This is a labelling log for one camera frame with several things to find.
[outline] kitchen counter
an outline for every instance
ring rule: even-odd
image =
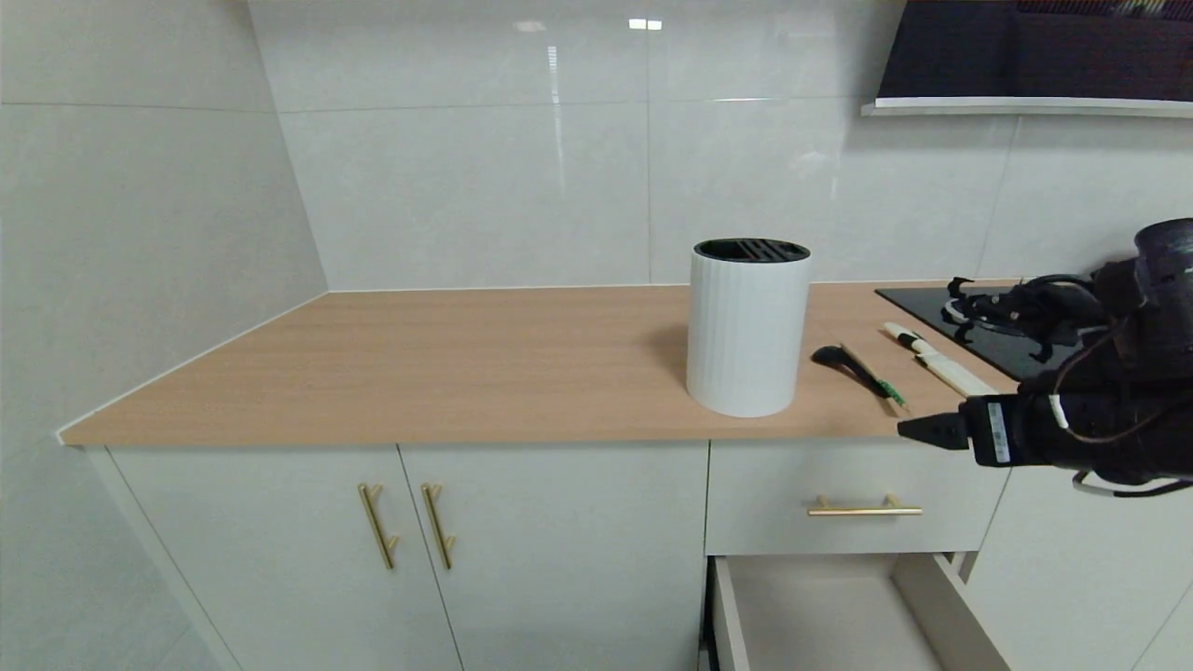
[[[960,396],[880,331],[898,321],[1002,392],[1015,383],[873,294],[814,284],[795,402],[738,419],[685,389],[687,287],[327,294],[82,418],[66,444],[248,445],[895,436],[904,419],[808,361],[846,343],[916,415]]]

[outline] gold handle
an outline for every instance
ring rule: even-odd
[[[377,519],[377,511],[372,507],[373,499],[381,493],[381,485],[370,487],[361,482],[357,486],[357,491],[360,492],[360,503],[365,506],[365,516],[369,518],[369,525],[372,527],[373,537],[377,538],[377,549],[381,550],[381,560],[385,562],[385,568],[392,571],[394,558],[389,553],[397,544],[397,534],[394,534],[388,540],[385,538],[385,533],[382,531],[381,522]]]
[[[443,491],[441,485],[422,484],[422,500],[427,504],[427,516],[431,517],[431,530],[435,533],[435,542],[439,543],[439,556],[444,560],[444,568],[451,571],[451,554],[447,550],[456,544],[456,536],[444,536],[443,524],[439,523],[439,511],[435,510],[435,499]]]
[[[922,507],[905,506],[895,494],[886,494],[882,507],[832,507],[824,494],[816,497],[816,507],[808,509],[809,517],[861,517],[871,515],[923,515]]]

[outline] white cabinet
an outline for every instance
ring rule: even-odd
[[[706,442],[400,449],[465,669],[696,667]]]
[[[1071,475],[1014,469],[969,597],[1021,671],[1130,671],[1193,579],[1193,492],[1112,499]]]
[[[968,453],[898,438],[713,441],[706,549],[710,555],[975,550],[1006,479],[1006,470],[981,468]],[[917,515],[888,515],[882,510],[888,495]],[[873,510],[808,515],[824,504]]]
[[[1135,671],[1173,671],[1193,666],[1193,591],[1186,591],[1164,628],[1151,641]]]
[[[111,453],[245,671],[459,671],[394,445]]]

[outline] white wall tile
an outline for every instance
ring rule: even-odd
[[[282,121],[333,290],[647,282],[645,104]]]
[[[228,0],[5,0],[5,103],[270,111],[248,7]]]
[[[687,282],[692,245],[734,235],[809,246],[817,279],[973,272],[1013,123],[859,103],[653,104],[651,279]]]
[[[1193,122],[1022,117],[981,275],[1086,272],[1193,216]]]
[[[650,99],[873,97],[903,0],[657,0]]]
[[[223,671],[216,659],[208,652],[206,644],[187,627],[174,647],[157,663],[153,671]]]
[[[153,669],[185,615],[54,431],[324,289],[280,128],[0,106],[0,218],[5,667]]]
[[[280,111],[631,101],[645,0],[254,2]]]
[[[18,449],[323,290],[273,116],[20,105],[0,123]]]

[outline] cabinet door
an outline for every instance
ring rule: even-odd
[[[1193,579],[1193,492],[1113,499],[1014,469],[968,592],[1021,671],[1130,671]]]
[[[1173,671],[1189,666],[1193,666],[1193,591],[1185,592],[1135,671]]]
[[[245,671],[459,671],[394,445],[111,453]]]
[[[707,443],[401,453],[465,669],[696,667]]]

